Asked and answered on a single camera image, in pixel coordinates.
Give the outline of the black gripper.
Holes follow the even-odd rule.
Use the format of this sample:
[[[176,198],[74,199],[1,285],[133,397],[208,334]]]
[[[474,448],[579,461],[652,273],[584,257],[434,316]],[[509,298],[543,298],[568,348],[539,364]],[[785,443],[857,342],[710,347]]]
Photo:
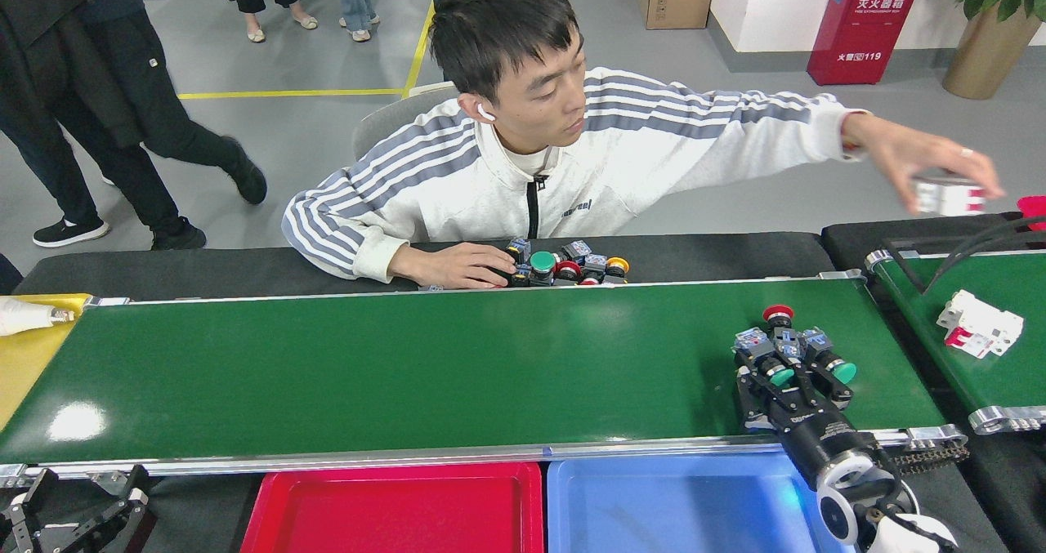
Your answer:
[[[769,363],[766,372],[736,360],[744,427],[773,430],[808,487],[856,485],[861,475],[874,467],[874,461],[870,439],[839,412],[851,402],[852,390],[818,363],[793,363],[791,368],[779,359]]]

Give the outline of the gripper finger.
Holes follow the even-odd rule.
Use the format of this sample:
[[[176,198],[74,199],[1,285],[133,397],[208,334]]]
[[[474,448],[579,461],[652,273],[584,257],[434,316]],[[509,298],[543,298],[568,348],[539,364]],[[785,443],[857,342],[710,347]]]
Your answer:
[[[90,474],[95,486],[114,498],[100,512],[78,522],[62,542],[63,552],[141,552],[156,515],[149,509],[147,470]]]
[[[29,490],[12,498],[10,505],[3,510],[1,542],[12,536],[16,545],[12,552],[42,552],[40,542],[35,537],[35,533],[41,530],[37,513],[55,489],[56,482],[59,475],[55,471],[42,470]]]

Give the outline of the person's left hand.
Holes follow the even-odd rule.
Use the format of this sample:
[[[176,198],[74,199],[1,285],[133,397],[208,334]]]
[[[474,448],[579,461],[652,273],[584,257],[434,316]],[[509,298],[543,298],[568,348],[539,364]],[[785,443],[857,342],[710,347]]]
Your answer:
[[[911,185],[916,174],[938,168],[974,181],[984,197],[1006,195],[990,156],[969,149],[943,136],[903,126],[877,115],[854,113],[842,122],[844,142],[867,151],[871,161],[896,189],[901,204],[910,214],[919,211],[918,197]]]

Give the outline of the person's right hand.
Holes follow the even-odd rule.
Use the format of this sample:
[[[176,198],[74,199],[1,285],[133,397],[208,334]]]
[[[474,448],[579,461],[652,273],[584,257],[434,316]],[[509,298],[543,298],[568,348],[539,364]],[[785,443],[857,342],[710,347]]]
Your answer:
[[[516,262],[503,249],[477,243],[423,254],[418,281],[442,289],[504,289]]]

